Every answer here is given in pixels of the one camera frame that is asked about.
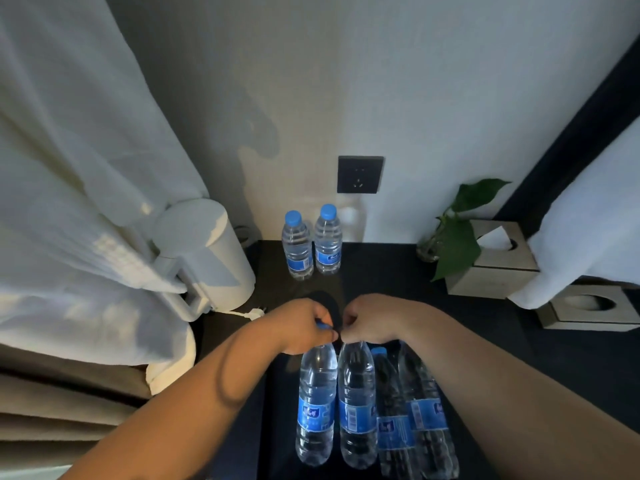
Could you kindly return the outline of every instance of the wooden tissue box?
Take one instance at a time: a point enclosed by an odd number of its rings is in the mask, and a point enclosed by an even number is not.
[[[640,316],[619,286],[571,285],[536,310],[544,328],[628,331]]]
[[[523,288],[538,273],[538,265],[516,222],[471,220],[476,239],[502,226],[513,247],[510,251],[482,249],[473,266],[447,276],[449,294],[507,298]]]

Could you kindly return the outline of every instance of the plastic water bottle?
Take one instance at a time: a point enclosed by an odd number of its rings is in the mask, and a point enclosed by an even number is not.
[[[338,359],[340,450],[348,466],[364,470],[376,460],[376,376],[364,342],[345,344]]]
[[[436,381],[418,354],[404,342],[398,357],[398,370],[422,474],[429,480],[458,478],[460,464]]]
[[[297,210],[290,210],[284,216],[282,247],[289,272],[294,279],[302,281],[310,278],[314,273],[311,236]]]
[[[342,257],[342,227],[335,205],[324,204],[316,220],[316,268],[322,274],[337,273]]]
[[[318,326],[330,328],[324,323]],[[296,453],[311,467],[322,465],[331,455],[337,376],[333,344],[314,347],[302,355]]]
[[[387,349],[371,349],[376,368],[378,409],[378,457],[382,476],[392,480],[420,480],[415,440],[396,368]]]

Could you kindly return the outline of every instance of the bottle label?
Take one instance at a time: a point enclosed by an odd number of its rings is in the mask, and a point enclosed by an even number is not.
[[[447,420],[444,417],[440,398],[419,399],[406,404],[411,429],[430,430],[446,429]]]
[[[350,433],[369,433],[377,428],[376,405],[348,406],[340,401],[340,426]]]
[[[313,433],[321,433],[333,427],[335,401],[329,404],[309,404],[298,398],[298,424]]]
[[[404,450],[414,446],[408,416],[378,416],[379,450]]]
[[[306,257],[300,261],[294,261],[293,259],[287,259],[287,266],[292,271],[304,271],[309,267],[309,258]]]
[[[332,264],[336,264],[340,261],[341,251],[338,251],[333,254],[324,254],[316,250],[316,261],[320,264],[324,264],[326,266],[331,266]]]

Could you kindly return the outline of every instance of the green leaf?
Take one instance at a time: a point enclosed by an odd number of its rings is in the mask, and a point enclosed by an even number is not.
[[[498,190],[510,183],[500,178],[485,178],[472,185],[462,184],[451,209],[455,212],[477,209],[481,205],[491,202]]]
[[[480,246],[471,222],[450,219],[440,234],[438,267],[431,281],[464,271],[480,256]]]

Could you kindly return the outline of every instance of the wall outlet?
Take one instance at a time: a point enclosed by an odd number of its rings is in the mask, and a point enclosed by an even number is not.
[[[384,163],[384,157],[338,157],[338,193],[378,193]]]

